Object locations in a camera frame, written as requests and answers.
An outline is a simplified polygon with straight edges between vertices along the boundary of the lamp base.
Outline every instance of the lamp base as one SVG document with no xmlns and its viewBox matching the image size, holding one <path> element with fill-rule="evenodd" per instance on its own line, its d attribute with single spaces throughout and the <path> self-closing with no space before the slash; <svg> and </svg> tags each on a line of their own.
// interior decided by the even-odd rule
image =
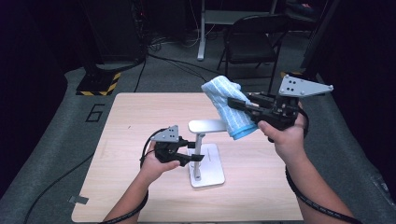
<svg viewBox="0 0 396 224">
<path fill-rule="evenodd" d="M 194 154 L 195 149 L 189 148 L 189 154 Z M 201 155 L 205 155 L 200 162 L 190 162 L 190 179 L 194 188 L 221 185 L 224 183 L 224 172 L 222 170 L 219 157 L 219 150 L 216 144 L 202 144 Z M 194 176 L 194 164 L 199 163 L 201 178 L 198 180 Z"/>
</svg>

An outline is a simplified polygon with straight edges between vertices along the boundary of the white stand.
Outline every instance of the white stand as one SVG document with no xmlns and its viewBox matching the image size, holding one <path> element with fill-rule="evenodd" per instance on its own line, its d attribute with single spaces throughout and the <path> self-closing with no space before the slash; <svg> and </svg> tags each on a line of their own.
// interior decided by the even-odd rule
<svg viewBox="0 0 396 224">
<path fill-rule="evenodd" d="M 189 130 L 196 133 L 195 148 L 189 149 L 190 154 L 205 155 L 202 161 L 190 162 L 190 178 L 194 188 L 223 184 L 224 173 L 216 144 L 202 144 L 207 133 L 226 132 L 225 123 L 221 119 L 192 120 Z"/>
</svg>

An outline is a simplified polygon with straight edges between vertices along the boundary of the person's left hand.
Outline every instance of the person's left hand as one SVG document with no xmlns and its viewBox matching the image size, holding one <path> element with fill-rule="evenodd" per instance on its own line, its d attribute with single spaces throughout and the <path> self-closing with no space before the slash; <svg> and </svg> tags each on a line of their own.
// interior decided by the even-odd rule
<svg viewBox="0 0 396 224">
<path fill-rule="evenodd" d="M 148 184 L 151 184 L 158 179 L 163 172 L 173 170 L 180 165 L 180 161 L 169 161 L 161 163 L 156 157 L 154 150 L 155 142 L 151 141 L 148 148 L 148 155 L 143 162 L 139 175 L 145 178 Z"/>
</svg>

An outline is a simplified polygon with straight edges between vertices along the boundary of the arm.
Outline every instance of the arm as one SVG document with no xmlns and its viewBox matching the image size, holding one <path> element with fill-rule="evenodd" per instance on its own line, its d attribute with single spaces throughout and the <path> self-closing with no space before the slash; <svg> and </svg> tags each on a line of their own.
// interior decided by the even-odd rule
<svg viewBox="0 0 396 224">
<path fill-rule="evenodd" d="M 151 142 L 148 151 L 152 151 L 154 146 L 155 143 Z M 145 198 L 149 185 L 158 179 L 163 172 L 173 170 L 179 165 L 179 161 L 160 163 L 157 158 L 155 158 L 154 153 L 150 152 L 145 158 L 140 172 L 137 174 L 136 178 L 122 195 L 120 200 L 107 214 L 104 221 L 123 216 L 135 210 Z M 136 214 L 120 223 L 137 223 L 138 217 L 139 214 Z"/>
<path fill-rule="evenodd" d="M 286 163 L 297 189 L 311 201 L 337 213 L 353 217 L 347 206 L 320 176 L 304 150 L 304 117 L 300 114 L 293 127 L 281 132 L 265 121 L 262 132 L 274 140 L 276 153 Z M 345 223 L 309 207 L 298 199 L 305 223 Z"/>
</svg>

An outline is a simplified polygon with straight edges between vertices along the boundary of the folded cloth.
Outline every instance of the folded cloth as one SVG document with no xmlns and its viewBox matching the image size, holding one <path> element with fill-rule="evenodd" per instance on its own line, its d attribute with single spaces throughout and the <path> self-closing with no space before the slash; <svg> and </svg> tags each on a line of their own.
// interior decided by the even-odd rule
<svg viewBox="0 0 396 224">
<path fill-rule="evenodd" d="M 218 110 L 233 140 L 245 137 L 258 129 L 257 124 L 250 119 L 249 115 L 227 105 L 228 97 L 243 100 L 251 105 L 246 95 L 240 91 L 239 84 L 231 82 L 227 77 L 219 76 L 206 82 L 201 88 Z"/>
</svg>

